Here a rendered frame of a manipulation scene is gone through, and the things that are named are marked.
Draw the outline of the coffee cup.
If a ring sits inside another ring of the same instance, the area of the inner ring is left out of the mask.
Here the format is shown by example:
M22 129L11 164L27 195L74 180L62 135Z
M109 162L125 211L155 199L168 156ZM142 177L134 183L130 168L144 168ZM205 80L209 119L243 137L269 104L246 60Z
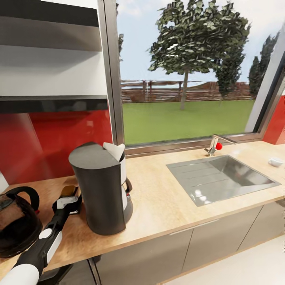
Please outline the coffee cup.
M268 164L271 164L274 167L279 167L283 163L284 163L284 161L281 159L278 159L278 158L271 158L270 160L268 160Z

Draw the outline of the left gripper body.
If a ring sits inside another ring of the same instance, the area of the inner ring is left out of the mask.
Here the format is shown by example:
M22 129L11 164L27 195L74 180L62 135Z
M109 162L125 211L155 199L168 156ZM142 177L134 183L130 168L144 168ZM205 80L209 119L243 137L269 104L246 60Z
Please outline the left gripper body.
M55 203L53 204L52 208L55 216L57 215L63 216L65 220L67 220L70 212L78 210L77 202L68 203L63 209L57 209L57 204Z

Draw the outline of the bottle of coffee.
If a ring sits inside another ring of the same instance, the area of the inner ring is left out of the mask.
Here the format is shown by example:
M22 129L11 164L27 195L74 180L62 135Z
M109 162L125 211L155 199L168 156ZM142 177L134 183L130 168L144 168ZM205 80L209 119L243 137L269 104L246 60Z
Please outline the bottle of coffee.
M62 191L61 191L61 196L60 198L65 198L65 197L73 197L73 196L79 196L78 195L78 187L75 186L65 186ZM78 207L77 211L70 212L70 215L77 215L80 213L81 208L83 206L83 203Z

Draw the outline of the paper coffee filter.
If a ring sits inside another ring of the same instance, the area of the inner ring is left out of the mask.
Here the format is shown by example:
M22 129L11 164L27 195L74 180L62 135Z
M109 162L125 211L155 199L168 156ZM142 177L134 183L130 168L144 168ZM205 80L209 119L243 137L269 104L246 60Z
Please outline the paper coffee filter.
M110 152L118 161L121 159L122 153L124 152L125 145L121 144L116 146L111 143L103 142L103 147Z

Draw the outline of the electric kettle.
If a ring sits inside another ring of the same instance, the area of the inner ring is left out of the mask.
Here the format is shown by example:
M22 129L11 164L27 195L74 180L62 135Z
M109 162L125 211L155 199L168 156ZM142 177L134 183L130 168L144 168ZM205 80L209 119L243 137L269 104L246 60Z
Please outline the electric kettle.
M26 192L31 205L16 196ZM11 258L28 250L42 232L38 217L39 195L28 186L20 186L0 194L0 258Z

